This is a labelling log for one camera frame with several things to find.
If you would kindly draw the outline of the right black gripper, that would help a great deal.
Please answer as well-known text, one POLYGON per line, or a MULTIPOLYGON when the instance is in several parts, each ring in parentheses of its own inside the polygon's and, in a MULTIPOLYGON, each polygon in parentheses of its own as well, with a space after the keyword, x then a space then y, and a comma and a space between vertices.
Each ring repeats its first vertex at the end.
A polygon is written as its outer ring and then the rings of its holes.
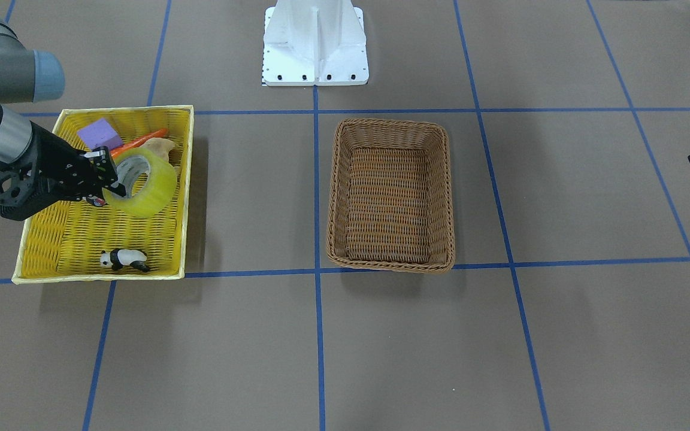
POLYGON ((5 219, 24 221, 60 200, 84 199, 93 207, 106 207, 98 189, 126 197, 109 148, 85 153, 31 125, 24 154, 11 163, 0 156, 0 216, 5 219))

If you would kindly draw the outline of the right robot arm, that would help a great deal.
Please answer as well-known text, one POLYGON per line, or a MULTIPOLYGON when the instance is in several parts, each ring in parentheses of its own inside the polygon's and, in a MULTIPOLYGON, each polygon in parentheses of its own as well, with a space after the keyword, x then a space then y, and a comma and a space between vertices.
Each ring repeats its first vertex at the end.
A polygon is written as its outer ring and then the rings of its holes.
POLYGON ((0 217, 24 221, 60 201, 100 207, 103 193, 127 194, 110 149, 75 149, 8 108, 57 100, 65 73, 50 52, 27 49, 0 18, 0 217))

